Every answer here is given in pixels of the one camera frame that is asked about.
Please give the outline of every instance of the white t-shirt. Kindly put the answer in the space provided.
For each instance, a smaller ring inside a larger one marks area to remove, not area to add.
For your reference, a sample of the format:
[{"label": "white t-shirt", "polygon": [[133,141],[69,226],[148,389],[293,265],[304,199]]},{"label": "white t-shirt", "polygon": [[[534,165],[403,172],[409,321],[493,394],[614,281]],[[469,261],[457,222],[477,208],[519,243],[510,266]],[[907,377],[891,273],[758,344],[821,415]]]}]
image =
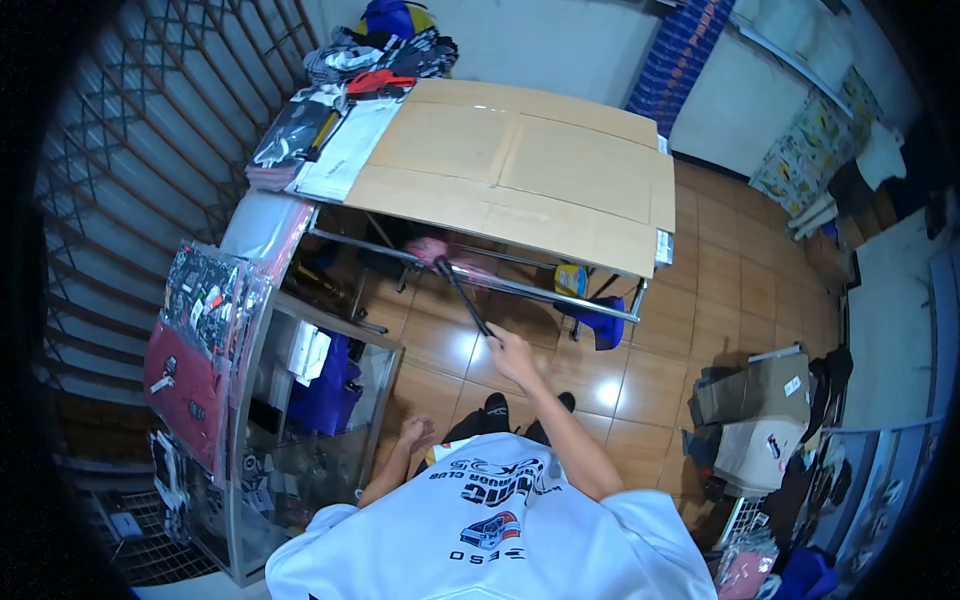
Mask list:
[{"label": "white t-shirt", "polygon": [[477,436],[363,510],[337,504],[270,557],[274,600],[716,598],[664,492],[599,504],[553,451]]},{"label": "white t-shirt", "polygon": [[895,177],[906,177],[906,165],[900,147],[903,145],[903,136],[897,130],[890,131],[874,120],[870,126],[870,141],[867,148],[856,158],[856,167],[860,170],[860,177],[866,181],[870,189],[876,192],[880,184]]}]

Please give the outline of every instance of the plastic packaging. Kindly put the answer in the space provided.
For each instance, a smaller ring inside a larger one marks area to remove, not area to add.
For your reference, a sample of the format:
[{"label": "plastic packaging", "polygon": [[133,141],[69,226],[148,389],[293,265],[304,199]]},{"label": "plastic packaging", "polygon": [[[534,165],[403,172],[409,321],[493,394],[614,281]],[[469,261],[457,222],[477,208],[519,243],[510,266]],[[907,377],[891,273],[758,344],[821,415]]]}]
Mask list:
[{"label": "plastic packaging", "polygon": [[713,583],[720,600],[752,600],[766,581],[780,550],[767,526],[731,538]]},{"label": "plastic packaging", "polygon": [[265,274],[279,284],[316,210],[312,201],[250,189],[230,217],[220,250],[262,259]]}]

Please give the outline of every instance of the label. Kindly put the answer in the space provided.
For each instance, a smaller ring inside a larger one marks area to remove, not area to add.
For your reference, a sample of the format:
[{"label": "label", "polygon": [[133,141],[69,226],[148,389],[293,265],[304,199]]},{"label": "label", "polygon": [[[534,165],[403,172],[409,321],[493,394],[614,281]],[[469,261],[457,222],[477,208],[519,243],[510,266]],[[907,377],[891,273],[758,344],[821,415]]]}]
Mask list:
[{"label": "label", "polygon": [[290,473],[283,473],[283,488],[287,495],[300,500],[300,492],[297,490],[297,478]]},{"label": "label", "polygon": [[800,377],[797,375],[783,385],[783,393],[790,396],[800,389]]},{"label": "label", "polygon": [[197,298],[197,301],[193,303],[193,309],[190,310],[190,326],[194,329],[197,328],[197,320],[200,318],[200,315],[203,312],[204,303]]},{"label": "label", "polygon": [[139,538],[143,535],[136,519],[130,513],[114,513],[110,515],[110,522],[121,538]]},{"label": "label", "polygon": [[265,490],[254,490],[243,494],[243,500],[258,513],[265,513],[274,509],[274,501]]},{"label": "label", "polygon": [[156,394],[157,392],[167,387],[168,385],[172,386],[173,384],[174,384],[173,378],[171,378],[170,375],[167,375],[166,377],[163,377],[162,379],[160,379],[154,385],[150,386],[150,393]]}]

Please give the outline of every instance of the printed logo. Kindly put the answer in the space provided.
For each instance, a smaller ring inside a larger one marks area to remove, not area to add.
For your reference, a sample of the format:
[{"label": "printed logo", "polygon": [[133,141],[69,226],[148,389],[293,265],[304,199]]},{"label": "printed logo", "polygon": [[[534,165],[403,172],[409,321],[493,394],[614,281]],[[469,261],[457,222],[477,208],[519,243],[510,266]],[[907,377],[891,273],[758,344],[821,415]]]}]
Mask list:
[{"label": "printed logo", "polygon": [[473,523],[460,532],[460,541],[465,541],[482,550],[493,550],[500,542],[508,538],[519,537],[520,523],[517,522],[516,516],[509,511]]},{"label": "printed logo", "polygon": [[780,446],[777,445],[777,438],[774,437],[773,434],[771,434],[770,437],[767,438],[767,447],[770,448],[770,452],[771,454],[774,455],[774,458],[780,457]]}]

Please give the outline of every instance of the cardboard box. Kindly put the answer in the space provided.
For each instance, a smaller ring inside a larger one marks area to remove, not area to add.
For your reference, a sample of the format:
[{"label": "cardboard box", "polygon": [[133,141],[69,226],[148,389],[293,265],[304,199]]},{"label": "cardboard box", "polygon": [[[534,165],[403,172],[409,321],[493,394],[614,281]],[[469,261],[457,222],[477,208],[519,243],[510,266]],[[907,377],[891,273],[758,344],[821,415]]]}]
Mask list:
[{"label": "cardboard box", "polygon": [[810,265],[820,281],[831,290],[839,290],[853,282],[850,258],[836,247],[832,240],[817,230],[804,241],[806,264]]},{"label": "cardboard box", "polygon": [[690,400],[694,425],[788,417],[805,428],[810,421],[808,364],[802,353],[768,358],[695,390]]},{"label": "cardboard box", "polygon": [[652,277],[674,231],[673,158],[650,119],[558,94],[421,80],[346,206]]}]

